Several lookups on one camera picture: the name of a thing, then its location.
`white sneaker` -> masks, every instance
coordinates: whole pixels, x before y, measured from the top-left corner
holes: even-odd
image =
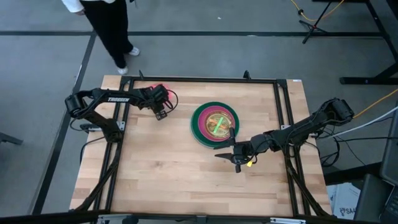
[[[139,49],[137,47],[133,47],[132,50],[129,52],[129,55],[138,56],[139,55]]]
[[[118,68],[118,72],[120,75],[125,75],[127,72],[129,72],[129,68],[127,68],[127,66],[124,68]]]

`wooden table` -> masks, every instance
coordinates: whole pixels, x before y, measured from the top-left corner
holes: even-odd
[[[117,90],[121,76],[106,75],[102,88]],[[142,88],[159,82],[134,82]],[[215,154],[232,149],[212,150],[197,143],[190,131],[196,108],[209,101],[230,105],[238,114],[241,129],[237,141],[264,131],[279,129],[274,89],[270,84],[165,82],[179,97],[178,107],[162,121],[151,110],[131,106],[127,120],[112,212],[207,214],[242,216],[292,216],[287,174],[282,152],[258,156],[252,167],[242,166],[236,174],[229,161]],[[287,80],[294,120],[306,118],[307,102],[301,80]],[[287,116],[280,90],[285,123]],[[97,112],[111,118],[114,103],[103,103]],[[88,141],[101,137],[90,133]],[[98,182],[106,141],[86,147],[78,174],[71,208],[79,206]],[[303,145],[300,151],[308,189],[325,211],[331,213],[318,152]],[[104,207],[108,187],[104,188]],[[296,186],[299,211],[303,213]]]

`stacked plates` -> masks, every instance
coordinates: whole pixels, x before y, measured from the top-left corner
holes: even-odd
[[[226,144],[229,128],[239,131],[239,119],[231,107],[220,102],[209,102],[195,110],[191,130],[198,142],[207,147]]]

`person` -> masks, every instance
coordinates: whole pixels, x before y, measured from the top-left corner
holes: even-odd
[[[140,50],[127,36],[126,0],[62,0],[70,12],[85,15],[113,58],[120,75],[128,72],[124,54],[138,56]]]

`green object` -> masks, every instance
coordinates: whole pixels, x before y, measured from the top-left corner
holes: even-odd
[[[214,141],[207,139],[206,137],[204,137],[204,135],[201,134],[200,129],[198,127],[199,115],[203,110],[205,110],[209,106],[222,106],[222,107],[226,108],[229,112],[231,112],[231,114],[234,117],[234,122],[235,122],[235,135],[238,135],[238,132],[239,132],[239,118],[238,118],[238,115],[235,113],[235,111],[230,106],[228,106],[224,103],[220,103],[220,102],[205,103],[204,105],[199,106],[195,110],[195,112],[193,112],[193,115],[191,118],[191,131],[192,131],[193,136],[202,145],[204,145],[206,147],[213,148],[213,147],[224,145],[227,143],[227,141],[214,142]]]
[[[220,120],[218,121],[218,124],[217,124],[216,128],[215,128],[214,131],[213,131],[213,134],[216,134],[216,133],[217,133],[218,128],[220,127],[221,122],[223,121],[223,119],[224,119],[224,117],[221,117],[221,118],[220,118]]]

